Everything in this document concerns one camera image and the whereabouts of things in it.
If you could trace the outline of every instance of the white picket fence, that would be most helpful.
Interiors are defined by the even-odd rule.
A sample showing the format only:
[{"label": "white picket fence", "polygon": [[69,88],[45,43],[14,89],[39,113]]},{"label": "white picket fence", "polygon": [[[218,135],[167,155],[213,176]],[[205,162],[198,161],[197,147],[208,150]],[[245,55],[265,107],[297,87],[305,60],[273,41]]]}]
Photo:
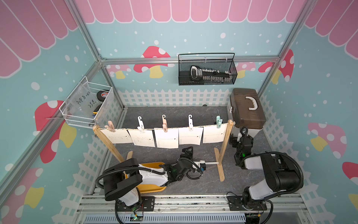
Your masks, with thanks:
[{"label": "white picket fence", "polygon": [[88,152],[83,154],[84,162],[78,164],[79,172],[73,174],[73,185],[67,187],[67,198],[60,201],[61,211],[52,216],[55,224],[72,223],[83,195],[88,194],[95,181],[107,147],[94,135],[92,135],[92,140],[92,143],[88,144]]},{"label": "white picket fence", "polygon": [[229,101],[229,97],[231,92],[229,89],[226,91],[222,91],[221,89],[217,92],[215,90],[200,91],[197,90],[194,92],[192,89],[187,92],[183,90],[179,92],[179,90],[167,92],[162,90],[158,92],[154,90],[150,92],[147,90],[143,92],[140,90],[139,92],[132,91],[129,92],[126,90],[125,92],[118,91],[118,94],[126,106],[202,106],[206,105],[227,105]]},{"label": "white picket fence", "polygon": [[[288,135],[284,133],[284,127],[280,126],[280,119],[276,119],[276,112],[272,111],[272,106],[269,106],[270,101],[266,100],[267,96],[263,95],[260,99],[263,111],[266,116],[266,124],[263,127],[263,131],[269,141],[271,148],[274,151],[284,152],[291,156],[298,164],[303,167],[304,161],[299,161],[297,158],[298,151],[293,150],[293,142],[288,141]],[[318,185],[311,183],[309,177],[311,173],[304,172],[304,186],[299,193],[302,196],[302,199],[305,202],[306,207],[308,208],[309,213],[311,214],[313,220],[317,224],[317,221],[320,221],[321,224],[329,222],[333,224],[333,220],[336,215],[331,212],[328,212],[324,207],[326,199],[318,196],[316,190]]]}]

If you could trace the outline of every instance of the white wire basket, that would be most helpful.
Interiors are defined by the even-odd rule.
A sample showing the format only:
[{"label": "white wire basket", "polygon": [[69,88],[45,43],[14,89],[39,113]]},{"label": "white wire basket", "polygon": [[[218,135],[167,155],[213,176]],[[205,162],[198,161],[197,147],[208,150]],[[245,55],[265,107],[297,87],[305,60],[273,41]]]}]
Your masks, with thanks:
[{"label": "white wire basket", "polygon": [[[88,113],[85,114],[83,110],[79,109],[79,104],[77,105],[71,102],[70,98],[72,96],[75,96],[80,91],[82,86],[88,88],[90,90],[90,93],[88,94],[92,94],[96,99],[98,91],[108,92],[107,97],[102,103],[97,114],[89,116]],[[64,117],[68,125],[83,128],[92,128],[94,125],[99,125],[100,127],[104,128],[105,125],[108,125],[109,120],[117,120],[120,114],[120,105],[114,97],[112,87],[89,82],[87,80],[87,77],[83,77],[83,79],[79,82],[79,84],[74,88],[74,90],[59,107],[59,110],[61,111],[62,116]]]}]

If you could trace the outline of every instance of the gray floor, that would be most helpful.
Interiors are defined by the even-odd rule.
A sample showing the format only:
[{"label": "gray floor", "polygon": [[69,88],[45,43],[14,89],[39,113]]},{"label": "gray floor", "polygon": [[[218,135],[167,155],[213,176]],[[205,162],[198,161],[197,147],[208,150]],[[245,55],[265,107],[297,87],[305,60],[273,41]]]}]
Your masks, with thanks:
[{"label": "gray floor", "polygon": [[[123,123],[123,128],[137,128],[138,116],[142,117],[145,128],[158,128],[162,126],[161,115],[166,115],[169,128],[179,128],[188,126],[188,115],[193,117],[194,126],[214,124],[212,116],[215,118],[219,110],[223,123],[228,120],[226,107],[224,106],[191,106],[191,107],[129,107]],[[133,157],[139,163],[147,162],[175,162],[182,149],[194,147],[194,161],[205,160],[206,162],[215,161],[214,147],[221,148],[222,142],[219,143],[201,143],[198,145],[179,145],[178,149],[162,149],[152,147],[141,147],[130,144],[117,144],[118,151],[126,157],[127,153],[133,150]],[[253,153],[271,151],[265,135],[260,131],[254,138]],[[241,194],[246,186],[251,186],[264,179],[263,171],[242,170],[235,166],[234,154],[236,148],[231,145],[227,146],[224,159],[223,169],[225,180],[220,182],[216,165],[208,165],[204,176],[198,180],[190,180],[184,177],[182,181],[177,181],[164,191],[158,194],[225,194],[232,191]],[[115,157],[110,161],[110,167],[118,164]]]}]

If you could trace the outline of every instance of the wire basket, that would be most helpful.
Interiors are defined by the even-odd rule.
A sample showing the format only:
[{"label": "wire basket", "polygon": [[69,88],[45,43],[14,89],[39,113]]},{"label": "wire basket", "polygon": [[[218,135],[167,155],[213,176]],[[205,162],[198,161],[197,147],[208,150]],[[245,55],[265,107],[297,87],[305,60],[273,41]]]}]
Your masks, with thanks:
[{"label": "wire basket", "polygon": [[[79,105],[71,101],[71,98],[76,96],[81,88],[88,88],[89,94],[92,94],[96,99],[98,91],[108,93],[97,114],[93,113],[89,116],[88,113],[84,113],[83,110],[79,109]],[[120,105],[115,100],[112,87],[88,82],[87,77],[84,77],[62,103],[59,110],[68,125],[84,128],[92,128],[94,125],[99,125],[104,128],[105,125],[108,125],[109,120],[117,120],[120,114]]]},{"label": "wire basket", "polygon": [[[233,85],[237,71],[235,53],[179,54],[179,86]],[[192,66],[202,69],[202,76],[193,76]]]}]

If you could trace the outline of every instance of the black wire basket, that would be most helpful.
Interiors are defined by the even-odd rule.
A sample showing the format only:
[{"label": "black wire basket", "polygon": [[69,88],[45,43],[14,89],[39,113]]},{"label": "black wire basket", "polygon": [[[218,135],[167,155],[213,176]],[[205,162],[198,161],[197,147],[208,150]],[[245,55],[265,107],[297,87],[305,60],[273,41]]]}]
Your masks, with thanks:
[{"label": "black wire basket", "polygon": [[179,54],[179,86],[233,85],[237,77],[234,56],[235,53]]}]

